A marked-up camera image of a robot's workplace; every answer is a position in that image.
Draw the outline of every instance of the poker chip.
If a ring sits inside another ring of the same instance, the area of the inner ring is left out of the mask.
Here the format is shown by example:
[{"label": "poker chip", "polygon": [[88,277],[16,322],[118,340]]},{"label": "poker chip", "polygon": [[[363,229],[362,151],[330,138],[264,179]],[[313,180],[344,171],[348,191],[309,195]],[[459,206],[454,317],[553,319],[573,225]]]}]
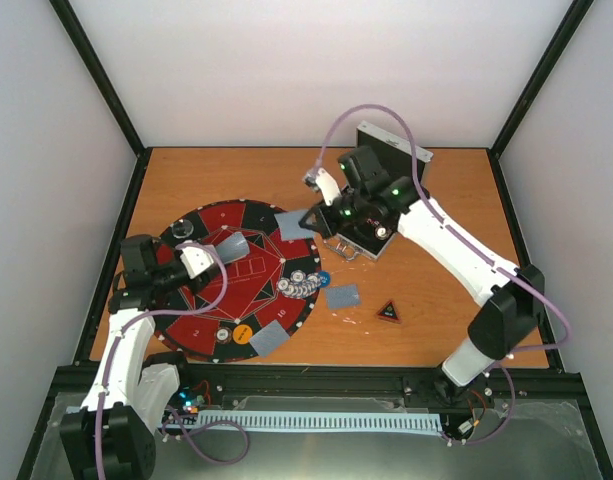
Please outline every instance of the poker chip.
[{"label": "poker chip", "polygon": [[318,272],[317,275],[321,279],[320,285],[322,287],[327,287],[328,285],[330,285],[330,273],[322,271],[322,272]]},{"label": "poker chip", "polygon": [[232,338],[232,332],[230,331],[229,328],[225,328],[225,327],[220,328],[215,333],[215,340],[217,340],[217,342],[221,344],[230,342],[231,338]]},{"label": "poker chip", "polygon": [[290,281],[287,278],[280,278],[279,282],[277,282],[277,288],[281,292],[285,291],[289,285],[290,285]]},{"label": "poker chip", "polygon": [[306,281],[314,284],[317,287],[319,287],[322,284],[321,277],[317,275],[316,273],[311,273],[309,276],[307,276]]},{"label": "poker chip", "polygon": [[293,295],[297,293],[297,285],[293,283],[289,283],[286,290],[284,290],[282,293],[286,295],[287,297],[292,297]]},{"label": "poker chip", "polygon": [[306,278],[306,274],[302,272],[301,270],[295,270],[290,275],[290,279],[293,283],[301,283],[304,281],[305,278]]}]

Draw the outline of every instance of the wooden table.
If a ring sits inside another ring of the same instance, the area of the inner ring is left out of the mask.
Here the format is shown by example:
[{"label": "wooden table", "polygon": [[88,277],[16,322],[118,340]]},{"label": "wooden table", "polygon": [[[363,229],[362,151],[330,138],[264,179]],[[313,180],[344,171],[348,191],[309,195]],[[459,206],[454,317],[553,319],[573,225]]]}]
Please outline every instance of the wooden table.
[{"label": "wooden table", "polygon": [[[324,166],[340,184],[335,162],[344,149],[327,151]],[[517,262],[497,188],[484,150],[433,149],[425,184],[440,205],[498,254]],[[300,179],[312,166],[312,148],[157,148],[152,152],[128,235],[159,235],[173,221],[207,203],[249,198],[286,210],[310,207],[319,198]],[[323,296],[304,326],[266,358],[248,363],[436,366],[465,338],[478,311],[470,295],[430,255],[397,236],[373,262],[346,262],[317,238],[322,268],[333,285],[356,283],[361,305],[331,311]],[[375,317],[393,299],[401,325]],[[101,358],[108,314],[91,352]],[[537,331],[526,343],[540,343]],[[167,351],[152,338],[147,355]],[[543,352],[518,355],[515,367],[547,367]]]}]

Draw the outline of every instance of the white robotic arm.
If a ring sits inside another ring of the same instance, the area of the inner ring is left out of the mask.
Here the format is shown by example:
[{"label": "white robotic arm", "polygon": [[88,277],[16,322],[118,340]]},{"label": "white robotic arm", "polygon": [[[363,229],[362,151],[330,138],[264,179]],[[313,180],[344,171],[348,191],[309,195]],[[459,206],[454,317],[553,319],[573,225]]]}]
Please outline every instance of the white robotic arm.
[{"label": "white robotic arm", "polygon": [[[193,280],[208,270],[215,261],[203,250],[184,249],[180,257],[188,279]],[[110,316],[110,329],[104,355],[95,382],[82,403],[89,412],[97,410],[99,392],[115,338],[121,337],[113,354],[113,364],[107,380],[104,409],[116,403],[131,405],[150,432],[154,432],[171,396],[179,388],[177,368],[170,364],[151,365],[142,370],[148,341],[155,331],[153,317],[147,316],[124,331],[126,325],[144,310],[127,308]]]},{"label": "white robotic arm", "polygon": [[535,313],[541,306],[510,282],[508,275],[521,276],[538,289],[543,289],[543,275],[532,265],[522,271],[488,249],[450,218],[427,192],[427,201],[421,199],[411,178],[393,181],[369,149],[359,147],[338,162],[348,187],[340,191],[332,176],[318,169],[317,176],[307,184],[316,186],[324,201],[311,208],[300,225],[327,238],[344,225],[377,220],[396,229],[444,266],[481,307],[466,339],[442,363],[442,372],[454,387],[468,385],[510,353],[537,325]]}]

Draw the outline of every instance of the dark triangular token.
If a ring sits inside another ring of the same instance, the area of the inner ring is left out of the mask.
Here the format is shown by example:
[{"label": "dark triangular token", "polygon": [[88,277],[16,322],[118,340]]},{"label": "dark triangular token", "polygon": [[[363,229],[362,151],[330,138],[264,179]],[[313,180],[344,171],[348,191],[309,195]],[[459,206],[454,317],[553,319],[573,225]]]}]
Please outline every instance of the dark triangular token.
[{"label": "dark triangular token", "polygon": [[264,248],[264,239],[260,234],[257,235],[249,235],[246,237],[250,243],[257,245],[259,248]]},{"label": "dark triangular token", "polygon": [[266,300],[267,298],[273,298],[274,295],[275,292],[273,291],[273,284],[269,280],[268,282],[266,282],[266,285],[264,285],[264,288],[259,291],[259,293],[255,297],[255,300],[253,301]]},{"label": "dark triangular token", "polygon": [[388,322],[402,323],[402,319],[399,318],[399,314],[392,300],[389,300],[386,305],[379,309],[377,317]]}]

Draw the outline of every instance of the purple cable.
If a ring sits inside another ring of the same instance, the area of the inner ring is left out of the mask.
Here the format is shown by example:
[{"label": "purple cable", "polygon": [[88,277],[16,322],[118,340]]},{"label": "purple cable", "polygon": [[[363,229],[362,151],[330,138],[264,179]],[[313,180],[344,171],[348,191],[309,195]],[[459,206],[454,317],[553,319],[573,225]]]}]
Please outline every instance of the purple cable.
[{"label": "purple cable", "polygon": [[[226,266],[224,265],[224,263],[221,261],[219,256],[213,250],[203,245],[200,245],[199,243],[186,242],[186,243],[177,245],[177,247],[175,248],[177,250],[183,250],[184,248],[187,248],[187,247],[199,248],[200,250],[205,251],[213,258],[213,260],[219,267],[219,270],[221,271],[221,274],[222,274],[222,288],[219,291],[219,295],[217,295],[217,298],[210,304],[206,305],[205,307],[199,308],[197,310],[153,310],[152,312],[141,313],[122,327],[121,329],[122,336],[128,331],[130,327],[132,327],[137,322],[139,322],[140,320],[143,320],[146,317],[154,317],[156,315],[180,315],[180,314],[198,315],[200,313],[204,313],[209,310],[212,310],[219,304],[219,302],[222,301],[222,299],[224,298],[224,295],[226,295],[226,288],[228,287],[228,276],[226,274]],[[104,366],[104,372],[102,374],[102,391],[99,392],[99,401],[97,402],[97,412],[95,412],[95,465],[97,466],[97,476],[99,477],[99,480],[106,480],[106,474],[104,473],[104,460],[102,456],[102,415],[103,415],[102,412],[104,410],[104,400],[106,399],[105,390],[106,390],[106,387],[108,386],[108,379],[110,378],[110,370],[113,365],[113,359],[115,358],[115,352],[117,351],[117,347],[119,346],[119,342],[121,339],[122,337],[120,336],[115,337],[115,340],[113,340],[113,343],[108,351],[108,358],[106,359],[106,365]]]},{"label": "purple cable", "polygon": [[[204,460],[206,460],[208,463],[212,464],[212,465],[219,465],[219,466],[227,466],[227,465],[234,465],[237,462],[239,462],[240,460],[242,460],[246,454],[248,453],[248,449],[250,448],[250,440],[248,439],[248,434],[246,433],[246,430],[244,430],[242,428],[241,425],[239,425],[236,422],[233,422],[231,420],[217,420],[215,422],[211,422],[211,423],[207,423],[206,425],[202,425],[201,427],[198,428],[193,428],[190,432],[186,429],[186,427],[184,427],[184,422],[182,421],[182,419],[184,417],[187,417],[187,415],[181,416],[179,415],[179,413],[177,413],[177,411],[171,407],[170,405],[168,407],[166,407],[168,410],[170,410],[171,414],[173,415],[173,418],[175,418],[175,422],[177,423],[177,425],[179,425],[179,428],[182,431],[182,434],[184,435],[184,438],[186,439],[186,441],[188,442],[188,444],[192,447],[193,450],[195,450],[195,453],[197,453],[197,455],[199,455],[201,458],[203,458]],[[162,428],[165,428],[170,422],[167,421],[162,425]],[[244,437],[244,449],[242,450],[242,452],[236,456],[235,458],[231,459],[231,460],[218,460],[216,458],[213,458],[209,455],[206,455],[204,452],[202,452],[199,447],[195,444],[195,442],[193,442],[193,436],[195,435],[199,435],[200,433],[204,433],[206,431],[208,431],[209,429],[217,426],[217,425],[230,425],[231,427],[235,427]]]},{"label": "purple cable", "polygon": [[[499,426],[495,430],[490,432],[485,437],[478,438],[477,440],[472,440],[472,441],[467,440],[464,445],[471,445],[471,446],[481,445],[482,443],[487,442],[488,440],[492,440],[493,438],[495,438],[497,435],[499,435],[500,433],[504,431],[504,429],[508,426],[508,422],[510,421],[511,415],[513,414],[513,410],[515,408],[515,384],[513,383],[513,379],[510,378],[510,373],[508,373],[508,370],[506,370],[506,368],[503,365],[498,363],[496,364],[496,366],[499,367],[504,373],[504,375],[506,376],[506,380],[508,380],[508,387],[510,388],[510,405],[508,406],[508,412],[506,413],[506,418],[502,420],[502,423],[500,423]],[[447,442],[452,442],[452,439],[449,438],[444,432],[440,432],[440,436]]]},{"label": "purple cable", "polygon": [[397,120],[397,123],[399,123],[401,127],[404,129],[404,131],[406,132],[408,143],[410,143],[411,156],[413,157],[413,184],[415,185],[415,190],[417,190],[417,193],[419,194],[419,198],[422,200],[422,202],[424,202],[424,205],[426,205],[428,210],[430,210],[430,213],[433,214],[433,216],[439,221],[439,223],[443,224],[444,218],[431,205],[428,198],[426,198],[426,195],[424,195],[422,186],[419,183],[419,176],[417,175],[417,155],[415,154],[415,139],[413,138],[413,132],[410,131],[410,128],[408,128],[408,125],[406,125],[406,122],[404,121],[402,117],[400,117],[396,112],[394,112],[388,107],[385,107],[384,105],[379,105],[375,103],[365,103],[362,105],[357,105],[356,107],[349,108],[344,113],[342,113],[339,117],[337,117],[337,120],[333,122],[330,129],[328,130],[326,137],[324,137],[324,143],[322,144],[322,148],[319,151],[319,155],[317,159],[315,160],[315,166],[311,170],[311,174],[317,175],[317,170],[322,166],[322,162],[324,161],[324,153],[326,152],[326,147],[328,147],[328,144],[330,143],[330,140],[333,137],[333,133],[335,133],[335,130],[337,130],[337,128],[341,125],[341,123],[344,120],[346,120],[347,117],[349,117],[355,112],[359,112],[360,110],[379,110],[380,112],[387,113],[391,117],[393,117],[395,120]]},{"label": "purple cable", "polygon": [[[408,143],[410,143],[411,157],[413,160],[413,185],[415,186],[415,190],[417,191],[419,198],[422,200],[424,205],[426,205],[430,213],[439,221],[439,223],[443,225],[444,217],[442,217],[439,214],[439,212],[430,203],[428,198],[426,198],[426,195],[424,194],[424,191],[422,190],[422,186],[419,183],[419,175],[417,174],[417,156],[415,154],[415,139],[413,138],[413,133],[411,132],[410,128],[408,128],[408,125],[406,124],[406,122],[404,121],[402,117],[400,117],[397,113],[395,113],[390,108],[385,107],[384,105],[379,105],[379,104],[374,104],[374,103],[365,103],[362,105],[357,105],[356,107],[349,108],[344,113],[342,113],[339,117],[337,117],[337,119],[333,122],[333,125],[328,130],[326,137],[324,137],[324,143],[322,144],[322,148],[319,151],[318,157],[315,159],[315,166],[310,171],[311,174],[316,175],[317,170],[322,166],[322,163],[324,161],[324,153],[326,152],[326,147],[328,147],[328,144],[330,143],[330,140],[333,137],[333,134],[335,133],[337,128],[341,125],[341,123],[344,120],[346,120],[346,118],[348,118],[350,115],[360,110],[379,110],[381,112],[387,113],[391,117],[393,117],[395,120],[397,120],[399,125],[404,129],[404,131],[406,132],[406,138],[408,140]],[[468,239],[466,239],[463,235],[461,235],[451,225],[448,225],[446,230],[452,233],[455,236],[455,238],[457,238],[460,242],[462,242],[470,251],[472,251],[475,255],[477,255],[484,262],[486,262],[487,265],[491,267],[495,265],[495,262],[491,258],[489,258],[484,252],[482,252],[479,248],[473,245],[470,241],[468,241]],[[526,347],[518,347],[514,350],[515,352],[526,352],[526,351],[531,351],[531,350],[553,350],[553,349],[561,347],[562,345],[570,341],[570,338],[572,335],[571,325],[570,325],[570,322],[564,316],[564,314],[561,312],[561,310],[559,310],[550,300],[548,300],[546,297],[544,297],[541,293],[539,293],[536,289],[531,287],[528,283],[524,282],[522,279],[517,278],[515,275],[504,270],[501,267],[497,268],[497,271],[501,273],[502,275],[508,277],[510,281],[518,285],[520,288],[523,288],[524,290],[526,290],[528,293],[530,293],[535,298],[537,298],[539,301],[541,301],[545,306],[550,308],[553,311],[553,313],[555,313],[557,318],[559,318],[559,320],[562,322],[562,325],[564,326],[564,329],[565,329],[564,337],[559,342],[546,344],[546,345],[530,345]]]},{"label": "purple cable", "polygon": [[524,290],[526,290],[533,297],[535,297],[537,300],[542,302],[545,306],[550,308],[550,310],[557,316],[557,318],[559,318],[559,321],[562,322],[562,325],[564,325],[564,336],[558,342],[547,343],[545,345],[542,344],[542,345],[528,345],[524,347],[517,347],[515,348],[515,350],[513,350],[513,352],[517,353],[517,352],[530,352],[530,351],[538,351],[538,350],[554,350],[556,348],[561,347],[562,345],[567,344],[570,341],[572,327],[568,319],[562,313],[562,311],[559,308],[557,308],[557,306],[553,302],[551,302],[548,298],[542,295],[539,292],[539,290],[533,288],[530,284],[526,283],[521,278],[517,278],[517,276],[513,275],[511,272],[503,269],[502,267],[498,267],[497,271],[501,273],[502,275],[504,275],[506,278],[508,278],[511,282],[519,286],[520,288],[523,288]]}]

